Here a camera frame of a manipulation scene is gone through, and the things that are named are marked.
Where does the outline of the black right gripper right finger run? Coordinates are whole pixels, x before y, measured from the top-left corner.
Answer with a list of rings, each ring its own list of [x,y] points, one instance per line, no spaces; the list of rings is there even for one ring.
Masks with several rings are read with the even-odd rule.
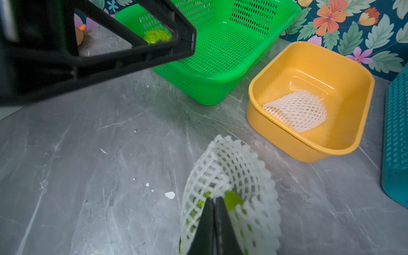
[[[243,255],[222,197],[215,200],[215,254]]]

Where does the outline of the green custard apple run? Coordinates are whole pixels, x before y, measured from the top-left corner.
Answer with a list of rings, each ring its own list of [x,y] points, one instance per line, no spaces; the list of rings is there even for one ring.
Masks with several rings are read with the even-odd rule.
[[[198,191],[198,196],[194,197],[193,195],[187,196],[187,201],[183,205],[182,213],[186,213],[186,216],[182,216],[181,219],[184,222],[184,227],[187,230],[186,241],[179,241],[179,254],[187,255],[188,250],[191,246],[193,238],[196,234],[197,227],[200,222],[200,218],[203,212],[203,207],[206,200],[210,197],[211,192]],[[232,212],[233,209],[237,206],[243,205],[243,201],[240,196],[234,191],[226,191],[224,195],[224,201],[228,212]],[[246,248],[241,249],[243,255],[247,255],[249,252]]]
[[[144,40],[148,44],[156,44],[164,41],[170,41],[171,38],[172,38],[171,34],[160,29],[150,30],[146,32],[146,34],[144,35]]]

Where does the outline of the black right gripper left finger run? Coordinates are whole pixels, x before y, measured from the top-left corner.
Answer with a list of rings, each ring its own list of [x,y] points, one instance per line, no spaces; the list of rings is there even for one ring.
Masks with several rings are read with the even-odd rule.
[[[212,255],[215,238],[215,205],[211,198],[204,204],[197,231],[188,250],[188,255]]]

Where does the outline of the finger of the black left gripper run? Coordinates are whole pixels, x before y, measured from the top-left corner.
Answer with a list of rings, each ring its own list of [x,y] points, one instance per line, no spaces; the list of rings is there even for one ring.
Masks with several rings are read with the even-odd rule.
[[[2,1],[1,105],[28,105],[194,54],[197,31],[171,1],[138,4],[171,33],[170,41],[148,44],[90,1]],[[80,56],[75,11],[131,48]]]

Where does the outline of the yellow plastic tub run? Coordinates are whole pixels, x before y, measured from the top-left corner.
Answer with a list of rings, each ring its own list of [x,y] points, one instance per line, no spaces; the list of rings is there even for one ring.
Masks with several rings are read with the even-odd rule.
[[[374,87],[373,75],[361,64],[297,41],[251,81],[246,117],[274,146],[298,161],[314,163],[358,148]],[[326,107],[327,120],[316,128],[298,133],[263,109],[265,103],[303,90],[317,96]]]

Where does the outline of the teal plastic basket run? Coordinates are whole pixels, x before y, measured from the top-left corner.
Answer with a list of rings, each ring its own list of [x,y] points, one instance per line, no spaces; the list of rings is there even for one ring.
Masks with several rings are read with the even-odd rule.
[[[386,90],[381,187],[401,206],[408,207],[408,67]]]

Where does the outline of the green plastic basket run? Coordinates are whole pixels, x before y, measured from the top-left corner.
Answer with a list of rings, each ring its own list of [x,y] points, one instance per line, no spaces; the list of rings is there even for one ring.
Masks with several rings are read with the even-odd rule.
[[[301,14],[294,1],[175,1],[197,30],[195,53],[153,71],[205,106],[219,104]]]

